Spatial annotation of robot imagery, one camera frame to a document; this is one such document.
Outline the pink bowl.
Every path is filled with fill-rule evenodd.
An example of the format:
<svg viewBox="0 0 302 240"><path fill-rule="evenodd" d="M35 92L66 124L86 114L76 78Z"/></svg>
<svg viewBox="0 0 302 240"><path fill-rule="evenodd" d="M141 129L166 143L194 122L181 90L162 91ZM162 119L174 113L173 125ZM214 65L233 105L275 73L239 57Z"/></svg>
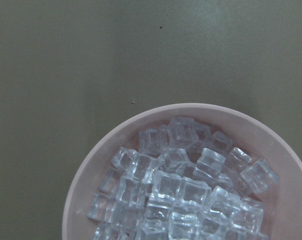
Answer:
<svg viewBox="0 0 302 240"><path fill-rule="evenodd" d="M97 228L87 218L92 196L120 146L135 146L139 130L186 116L213 125L249 153L268 160L280 180L259 195L265 204L263 229L272 240L302 240L302 161L272 129L239 111L204 103L165 105L124 121L105 135L77 170L65 201L61 237L90 240Z"/></svg>

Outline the clear ice cubes pile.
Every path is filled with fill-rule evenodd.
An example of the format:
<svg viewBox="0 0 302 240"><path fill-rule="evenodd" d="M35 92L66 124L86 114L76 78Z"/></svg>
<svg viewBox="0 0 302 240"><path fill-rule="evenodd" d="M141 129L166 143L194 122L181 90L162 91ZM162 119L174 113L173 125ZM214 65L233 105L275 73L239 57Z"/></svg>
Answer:
<svg viewBox="0 0 302 240"><path fill-rule="evenodd" d="M224 132L174 117L110 159L87 217L95 240L267 240L256 195L279 179Z"/></svg>

